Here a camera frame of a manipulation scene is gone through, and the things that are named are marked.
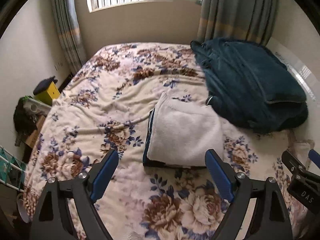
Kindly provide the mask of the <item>white knit sweater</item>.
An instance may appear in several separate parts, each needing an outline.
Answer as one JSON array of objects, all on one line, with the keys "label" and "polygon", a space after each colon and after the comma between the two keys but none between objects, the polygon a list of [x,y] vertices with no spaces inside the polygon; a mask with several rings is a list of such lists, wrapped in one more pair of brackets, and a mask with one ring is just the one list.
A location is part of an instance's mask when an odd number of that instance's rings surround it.
[{"label": "white knit sweater", "polygon": [[162,93],[149,114],[143,165],[204,167],[204,155],[210,149],[223,157],[219,116],[209,106]]}]

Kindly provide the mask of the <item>beige folded cloth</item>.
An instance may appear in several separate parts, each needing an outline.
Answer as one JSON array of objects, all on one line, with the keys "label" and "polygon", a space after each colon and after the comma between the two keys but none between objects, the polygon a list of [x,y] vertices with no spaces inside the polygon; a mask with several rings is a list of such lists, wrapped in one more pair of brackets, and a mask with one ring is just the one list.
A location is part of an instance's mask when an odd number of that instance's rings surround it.
[{"label": "beige folded cloth", "polygon": [[294,131],[291,129],[287,131],[287,138],[289,142],[289,152],[295,156],[306,167],[306,169],[308,169],[311,164],[311,160],[308,157],[309,151],[313,150],[315,142],[311,139],[298,141]]}]

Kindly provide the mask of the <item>grey cup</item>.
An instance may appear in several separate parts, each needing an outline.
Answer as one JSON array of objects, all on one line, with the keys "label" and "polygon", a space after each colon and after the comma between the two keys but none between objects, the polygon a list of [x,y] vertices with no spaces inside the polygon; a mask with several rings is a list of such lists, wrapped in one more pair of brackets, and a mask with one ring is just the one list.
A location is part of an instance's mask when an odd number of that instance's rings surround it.
[{"label": "grey cup", "polygon": [[16,198],[16,203],[17,203],[17,209],[18,212],[20,214],[21,219],[25,222],[25,223],[30,223],[30,217],[25,209],[25,207],[23,206],[23,193],[19,193],[17,195]]}]

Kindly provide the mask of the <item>teal storage rack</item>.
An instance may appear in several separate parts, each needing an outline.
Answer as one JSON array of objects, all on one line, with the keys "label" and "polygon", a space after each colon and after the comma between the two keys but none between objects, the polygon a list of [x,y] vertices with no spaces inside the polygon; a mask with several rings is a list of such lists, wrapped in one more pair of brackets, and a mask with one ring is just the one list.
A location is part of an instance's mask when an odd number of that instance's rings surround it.
[{"label": "teal storage rack", "polygon": [[26,164],[11,155],[3,146],[0,150],[0,181],[18,192],[24,192]]}]

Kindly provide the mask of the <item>white bed headboard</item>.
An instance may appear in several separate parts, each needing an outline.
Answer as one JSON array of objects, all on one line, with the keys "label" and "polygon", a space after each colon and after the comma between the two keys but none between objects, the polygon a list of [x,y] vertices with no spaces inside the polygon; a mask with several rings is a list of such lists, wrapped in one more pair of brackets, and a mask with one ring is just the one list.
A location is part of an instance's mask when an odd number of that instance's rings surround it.
[{"label": "white bed headboard", "polygon": [[306,122],[295,129],[298,140],[311,139],[319,146],[319,80],[312,71],[289,49],[270,38],[267,48],[287,67],[306,93],[309,116]]}]

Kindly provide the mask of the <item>cardboard box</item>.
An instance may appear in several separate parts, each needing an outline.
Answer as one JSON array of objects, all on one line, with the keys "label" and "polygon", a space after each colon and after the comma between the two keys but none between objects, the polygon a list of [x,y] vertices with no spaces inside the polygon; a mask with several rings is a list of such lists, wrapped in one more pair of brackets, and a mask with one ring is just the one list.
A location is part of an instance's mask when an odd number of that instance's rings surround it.
[{"label": "cardboard box", "polygon": [[39,136],[39,133],[41,131],[41,128],[43,126],[45,119],[46,119],[46,117],[44,115],[39,116],[37,123],[36,123],[37,129],[34,130],[33,133],[31,133],[31,135],[29,135],[29,137],[27,137],[27,139],[25,139],[25,141],[24,141],[24,144],[26,146],[29,146],[30,148],[34,147],[35,142]]}]

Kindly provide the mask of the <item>dark teal plush blanket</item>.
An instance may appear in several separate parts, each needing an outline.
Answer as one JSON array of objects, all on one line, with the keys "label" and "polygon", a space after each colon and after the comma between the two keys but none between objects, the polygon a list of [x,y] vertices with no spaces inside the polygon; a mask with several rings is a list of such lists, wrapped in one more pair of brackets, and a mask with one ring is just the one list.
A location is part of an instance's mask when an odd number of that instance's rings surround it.
[{"label": "dark teal plush blanket", "polygon": [[304,90],[266,47],[226,38],[190,46],[204,72],[206,104],[231,124],[266,134],[307,120]]}]

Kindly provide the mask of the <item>navy striped folded sweater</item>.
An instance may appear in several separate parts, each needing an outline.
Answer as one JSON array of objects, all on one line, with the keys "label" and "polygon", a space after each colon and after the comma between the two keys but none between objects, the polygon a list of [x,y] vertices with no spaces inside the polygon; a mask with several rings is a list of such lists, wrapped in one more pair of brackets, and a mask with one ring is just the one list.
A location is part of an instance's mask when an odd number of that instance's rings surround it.
[{"label": "navy striped folded sweater", "polygon": [[176,110],[161,114],[154,108],[148,119],[143,165],[154,167],[205,167],[209,140],[188,122],[188,114]]}]

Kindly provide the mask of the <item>white green toy box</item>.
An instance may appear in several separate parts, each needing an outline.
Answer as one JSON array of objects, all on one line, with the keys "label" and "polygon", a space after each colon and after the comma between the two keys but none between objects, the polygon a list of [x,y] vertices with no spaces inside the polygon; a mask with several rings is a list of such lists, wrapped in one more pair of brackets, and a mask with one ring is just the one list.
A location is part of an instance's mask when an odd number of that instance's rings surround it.
[{"label": "white green toy box", "polygon": [[49,111],[51,110],[51,107],[49,105],[29,97],[24,100],[23,108],[30,115],[47,116]]}]

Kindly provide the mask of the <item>yellow box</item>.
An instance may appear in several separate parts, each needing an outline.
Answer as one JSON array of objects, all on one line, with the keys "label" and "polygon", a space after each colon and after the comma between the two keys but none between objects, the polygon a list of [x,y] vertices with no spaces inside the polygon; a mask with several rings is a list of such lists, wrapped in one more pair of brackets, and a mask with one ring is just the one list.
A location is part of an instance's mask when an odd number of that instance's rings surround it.
[{"label": "yellow box", "polygon": [[35,99],[51,106],[53,103],[53,100],[58,99],[59,96],[60,96],[59,90],[57,89],[55,83],[51,82],[45,91],[35,96]]}]

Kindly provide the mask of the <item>floral bed blanket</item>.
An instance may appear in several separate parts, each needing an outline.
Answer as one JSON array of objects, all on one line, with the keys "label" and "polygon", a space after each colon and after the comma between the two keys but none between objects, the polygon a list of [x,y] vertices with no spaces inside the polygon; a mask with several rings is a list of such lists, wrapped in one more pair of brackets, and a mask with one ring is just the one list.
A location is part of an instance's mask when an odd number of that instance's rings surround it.
[{"label": "floral bed blanket", "polygon": [[[143,165],[149,114],[162,93],[208,106],[204,72],[190,45],[116,44],[89,59],[54,100],[31,154],[23,204],[32,222],[49,178],[74,179],[115,150],[118,166],[94,203],[112,239],[212,239],[229,202],[220,196],[206,164]],[[275,178],[293,239],[305,238],[307,210],[288,193],[293,174],[281,161],[282,153],[289,151],[289,129],[260,134],[219,118],[221,160],[250,179]],[[255,202],[249,201],[236,238],[245,239]],[[67,203],[78,239],[87,239],[74,200]]]}]

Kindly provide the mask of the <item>dark cap on box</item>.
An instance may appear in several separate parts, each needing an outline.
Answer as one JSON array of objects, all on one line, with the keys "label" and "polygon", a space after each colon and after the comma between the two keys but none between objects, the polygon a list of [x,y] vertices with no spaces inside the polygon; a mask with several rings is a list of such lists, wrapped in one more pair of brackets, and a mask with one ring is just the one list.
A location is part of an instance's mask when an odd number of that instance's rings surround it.
[{"label": "dark cap on box", "polygon": [[57,83],[57,79],[55,78],[55,76],[40,81],[36,88],[33,90],[33,95],[38,95],[47,90],[52,82],[54,84]]}]

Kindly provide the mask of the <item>right striped curtain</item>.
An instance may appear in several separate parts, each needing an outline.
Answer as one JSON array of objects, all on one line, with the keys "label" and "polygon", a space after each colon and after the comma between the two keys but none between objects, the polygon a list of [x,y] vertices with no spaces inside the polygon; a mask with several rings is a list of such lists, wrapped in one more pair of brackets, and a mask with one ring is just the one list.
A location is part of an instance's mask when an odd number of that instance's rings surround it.
[{"label": "right striped curtain", "polygon": [[197,40],[217,37],[267,45],[279,0],[202,0]]}]

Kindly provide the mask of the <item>striped curtain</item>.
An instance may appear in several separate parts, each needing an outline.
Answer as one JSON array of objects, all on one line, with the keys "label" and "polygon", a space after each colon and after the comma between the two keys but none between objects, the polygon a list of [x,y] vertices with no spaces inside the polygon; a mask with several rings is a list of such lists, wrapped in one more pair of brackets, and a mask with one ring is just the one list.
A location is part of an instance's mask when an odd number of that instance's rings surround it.
[{"label": "striped curtain", "polygon": [[267,45],[279,0],[202,0],[197,40],[217,37]]},{"label": "striped curtain", "polygon": [[52,9],[62,51],[72,74],[75,75],[87,60],[75,0],[52,0]]}]

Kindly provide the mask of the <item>left striped curtain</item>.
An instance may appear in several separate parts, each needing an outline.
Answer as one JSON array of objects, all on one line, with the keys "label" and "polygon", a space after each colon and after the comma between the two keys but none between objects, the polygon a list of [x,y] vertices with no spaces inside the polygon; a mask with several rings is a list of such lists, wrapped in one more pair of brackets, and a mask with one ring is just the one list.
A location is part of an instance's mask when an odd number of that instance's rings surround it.
[{"label": "left striped curtain", "polygon": [[75,0],[52,0],[52,9],[62,51],[72,74],[75,75],[87,60]]}]

